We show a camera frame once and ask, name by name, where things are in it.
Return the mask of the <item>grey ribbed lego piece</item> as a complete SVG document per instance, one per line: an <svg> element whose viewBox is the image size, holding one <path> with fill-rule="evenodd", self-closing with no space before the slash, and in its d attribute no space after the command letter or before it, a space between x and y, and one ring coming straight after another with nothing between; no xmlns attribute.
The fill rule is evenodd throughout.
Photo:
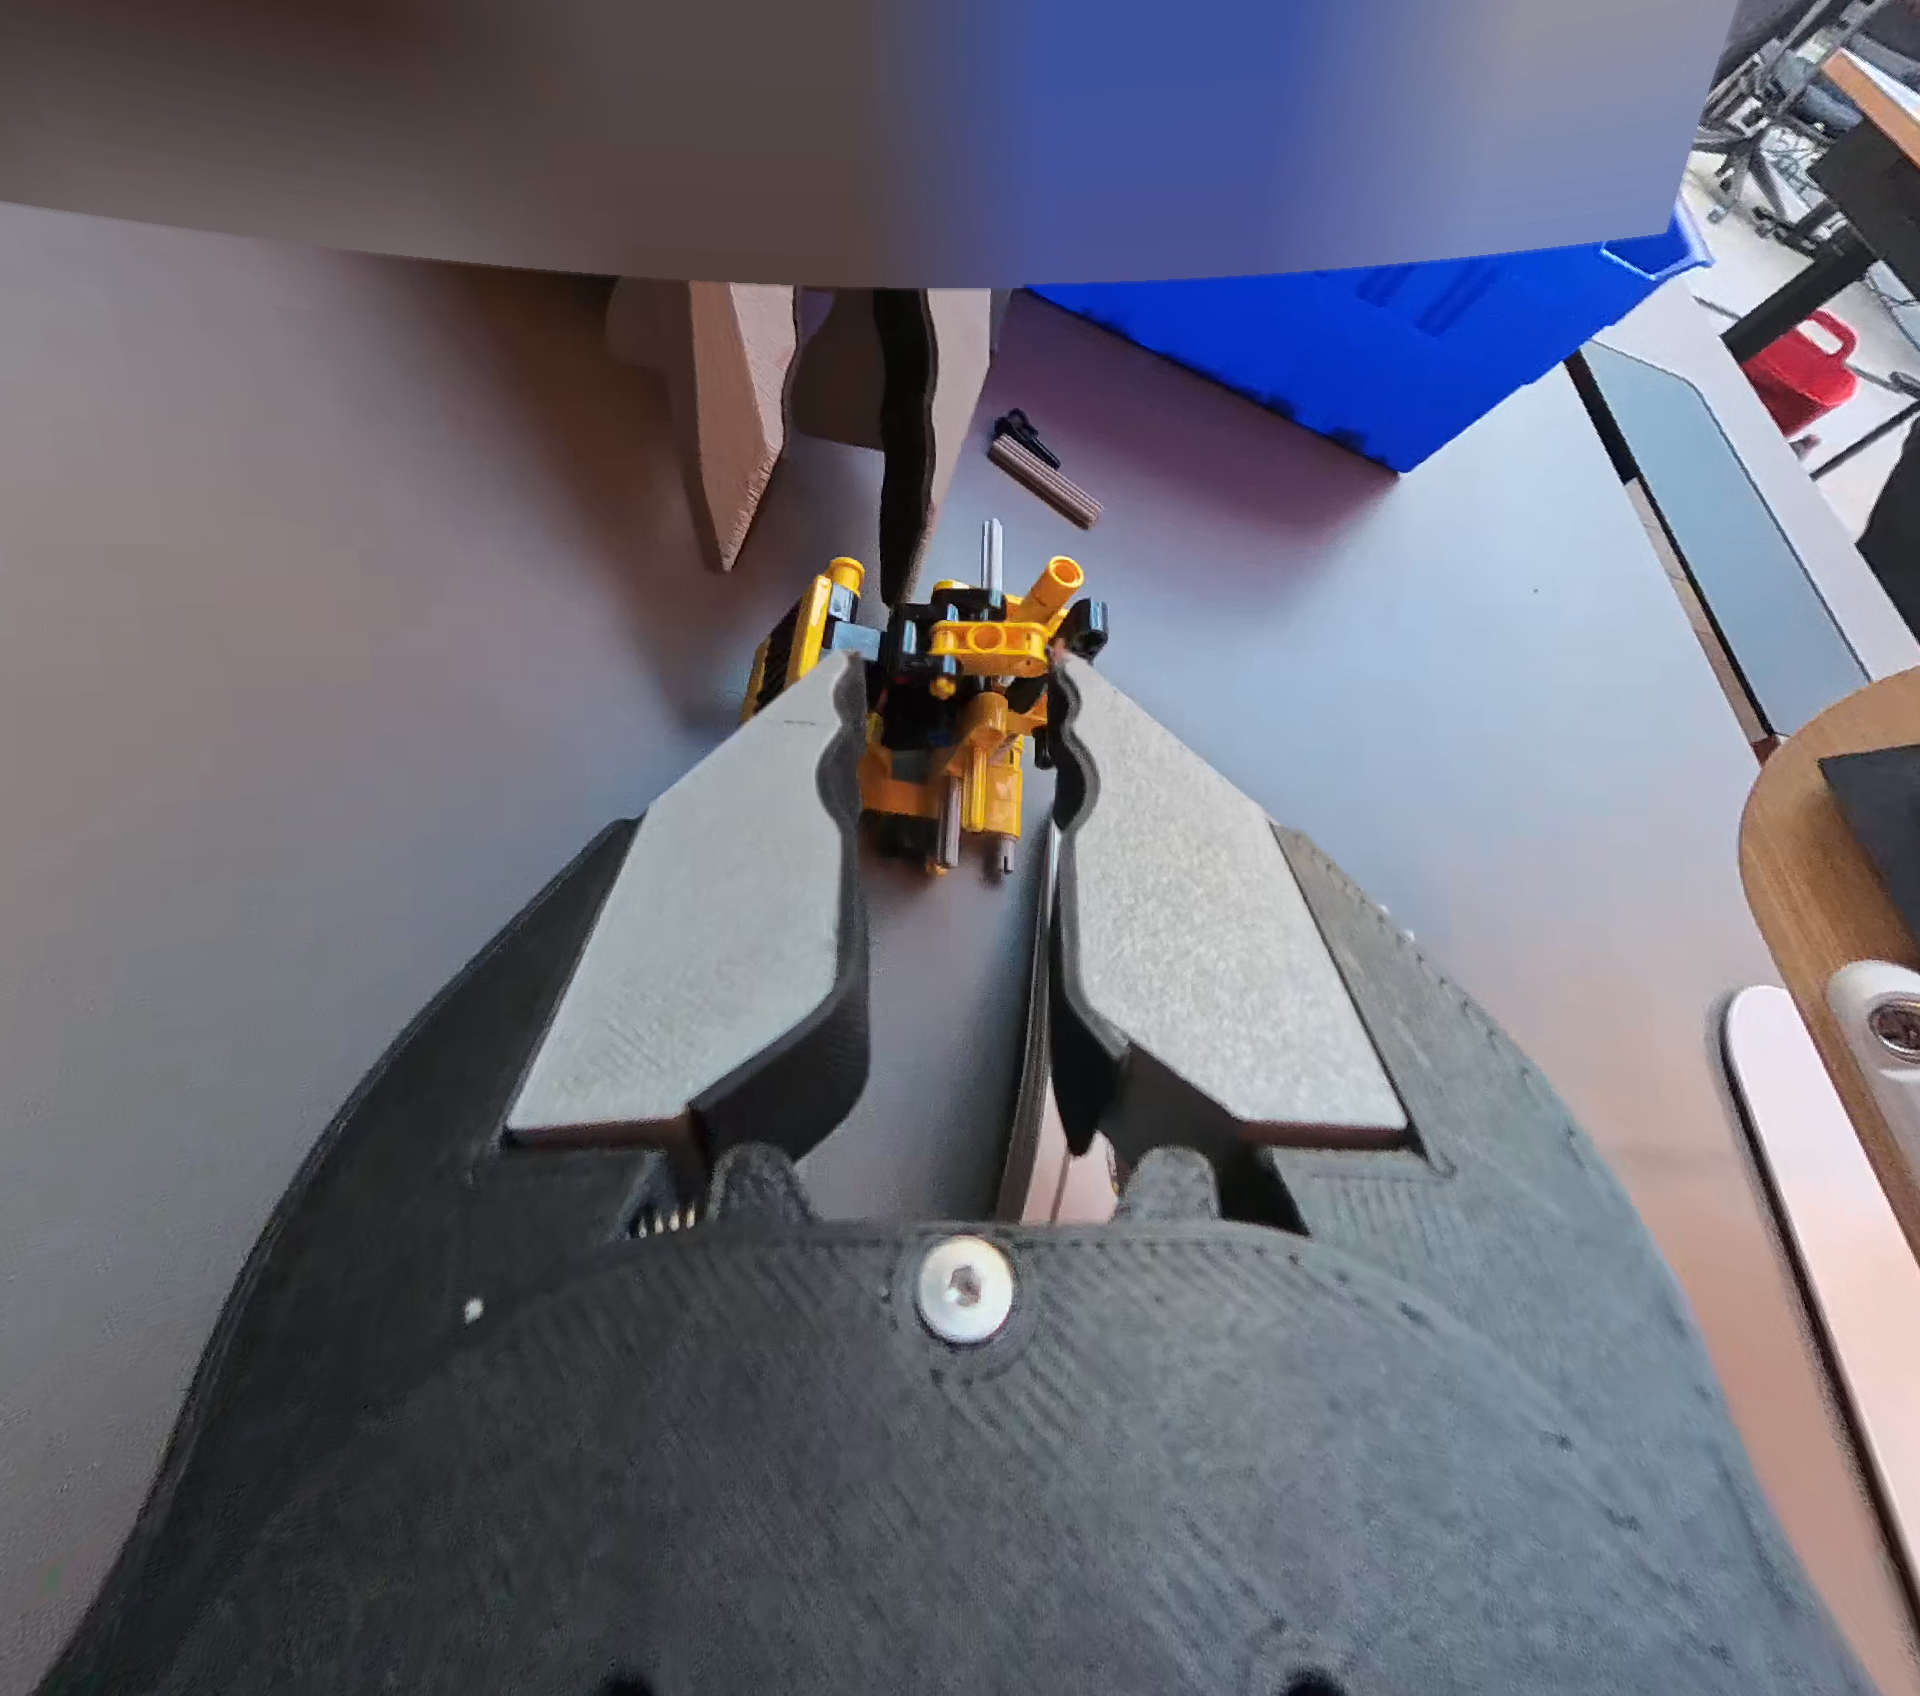
<svg viewBox="0 0 1920 1696"><path fill-rule="evenodd" d="M987 442L987 460L1048 510L1092 533L1102 516L1102 504L1079 484L1073 484L1053 463L1028 449L1011 435L996 435Z"/></svg>

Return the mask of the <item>blue plastic bin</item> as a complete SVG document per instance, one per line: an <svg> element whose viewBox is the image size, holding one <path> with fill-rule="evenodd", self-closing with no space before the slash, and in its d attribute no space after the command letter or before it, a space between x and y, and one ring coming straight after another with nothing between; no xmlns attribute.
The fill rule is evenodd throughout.
<svg viewBox="0 0 1920 1696"><path fill-rule="evenodd" d="M1611 242L1029 294L1405 475L1653 291L1711 263L1675 202L1662 232Z"/></svg>

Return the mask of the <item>wooden desk riser board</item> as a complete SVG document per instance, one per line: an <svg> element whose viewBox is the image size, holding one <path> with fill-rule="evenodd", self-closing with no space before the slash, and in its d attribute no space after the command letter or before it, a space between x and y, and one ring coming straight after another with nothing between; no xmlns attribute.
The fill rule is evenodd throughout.
<svg viewBox="0 0 1920 1696"><path fill-rule="evenodd" d="M1917 670L1874 681L1835 700L1764 760L1740 817L1740 886L1865 1148L1885 1136L1827 1007L1827 981L1845 964L1915 969L1915 938L1853 838L1821 765L1903 749L1917 739Z"/></svg>

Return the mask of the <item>red plastic container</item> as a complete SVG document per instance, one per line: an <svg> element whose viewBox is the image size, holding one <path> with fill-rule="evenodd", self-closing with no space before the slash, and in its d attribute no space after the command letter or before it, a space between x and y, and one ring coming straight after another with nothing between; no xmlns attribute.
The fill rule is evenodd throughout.
<svg viewBox="0 0 1920 1696"><path fill-rule="evenodd" d="M1741 362L1740 373L1778 435L1793 441L1855 397L1855 349L1858 334L1850 325L1815 311Z"/></svg>

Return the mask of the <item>silver monitor stand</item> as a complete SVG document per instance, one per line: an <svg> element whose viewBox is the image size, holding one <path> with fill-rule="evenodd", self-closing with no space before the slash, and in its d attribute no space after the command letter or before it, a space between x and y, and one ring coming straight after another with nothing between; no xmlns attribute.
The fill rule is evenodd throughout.
<svg viewBox="0 0 1920 1696"><path fill-rule="evenodd" d="M1915 1252L1787 990L1738 990L1720 1046L1884 1535L1915 1591Z"/></svg>

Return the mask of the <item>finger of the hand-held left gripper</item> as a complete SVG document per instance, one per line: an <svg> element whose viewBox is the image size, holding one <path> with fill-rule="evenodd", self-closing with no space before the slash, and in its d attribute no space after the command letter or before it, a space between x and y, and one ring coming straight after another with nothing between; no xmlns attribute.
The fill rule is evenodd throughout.
<svg viewBox="0 0 1920 1696"><path fill-rule="evenodd" d="M798 341L789 285L612 285L608 350L663 388L685 507L711 573L733 568L781 458Z"/></svg>
<svg viewBox="0 0 1920 1696"><path fill-rule="evenodd" d="M877 594L904 604L993 361L993 294L802 289L794 318L791 426L882 458Z"/></svg>

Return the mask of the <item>black flat panel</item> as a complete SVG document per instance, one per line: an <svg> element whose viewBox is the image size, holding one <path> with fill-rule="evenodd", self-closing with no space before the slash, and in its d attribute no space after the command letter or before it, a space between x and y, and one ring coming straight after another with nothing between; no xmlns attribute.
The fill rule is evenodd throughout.
<svg viewBox="0 0 1920 1696"><path fill-rule="evenodd" d="M1917 745L1830 754L1818 768L1847 834L1917 943Z"/></svg>

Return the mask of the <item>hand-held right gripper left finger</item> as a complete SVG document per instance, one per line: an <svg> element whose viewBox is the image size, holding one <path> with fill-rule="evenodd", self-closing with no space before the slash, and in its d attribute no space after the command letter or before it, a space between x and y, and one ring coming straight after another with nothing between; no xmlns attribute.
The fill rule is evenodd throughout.
<svg viewBox="0 0 1920 1696"><path fill-rule="evenodd" d="M870 1071L866 681L832 652L636 825L506 1115L519 1144L808 1156Z"/></svg>

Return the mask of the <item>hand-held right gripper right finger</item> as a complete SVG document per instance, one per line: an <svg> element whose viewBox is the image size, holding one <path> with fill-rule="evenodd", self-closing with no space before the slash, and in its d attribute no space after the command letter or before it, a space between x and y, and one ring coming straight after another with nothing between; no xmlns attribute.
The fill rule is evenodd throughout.
<svg viewBox="0 0 1920 1696"><path fill-rule="evenodd" d="M1276 823L1088 660L1059 656L1052 696L1048 1045L1067 1150L1410 1146Z"/></svg>

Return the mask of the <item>yellow black lego model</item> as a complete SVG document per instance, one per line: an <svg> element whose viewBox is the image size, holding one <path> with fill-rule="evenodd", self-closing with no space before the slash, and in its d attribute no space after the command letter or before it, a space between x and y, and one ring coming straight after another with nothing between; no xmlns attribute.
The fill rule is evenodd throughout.
<svg viewBox="0 0 1920 1696"><path fill-rule="evenodd" d="M754 652L739 721L750 723L827 656L858 660L866 749L862 819L875 846L927 874L979 845L989 876L1007 876L1023 838L1032 771L1056 767L1052 672L1059 658L1098 658L1106 604L1085 594L1069 557L1050 557L1023 591L1002 576L1002 529L979 533L979 576L939 580L919 603L892 604L885 625L858 619L866 568L834 557L802 588Z"/></svg>

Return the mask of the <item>dark grey desk panel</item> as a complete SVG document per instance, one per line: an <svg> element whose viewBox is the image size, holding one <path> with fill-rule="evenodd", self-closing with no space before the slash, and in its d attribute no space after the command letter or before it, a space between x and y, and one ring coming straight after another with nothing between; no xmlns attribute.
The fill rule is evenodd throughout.
<svg viewBox="0 0 1920 1696"><path fill-rule="evenodd" d="M1687 361L1591 341L1565 370L1745 742L1767 757L1898 658L1824 508L1787 495L1753 400L1726 408L1714 392L1732 380L1697 380Z"/></svg>

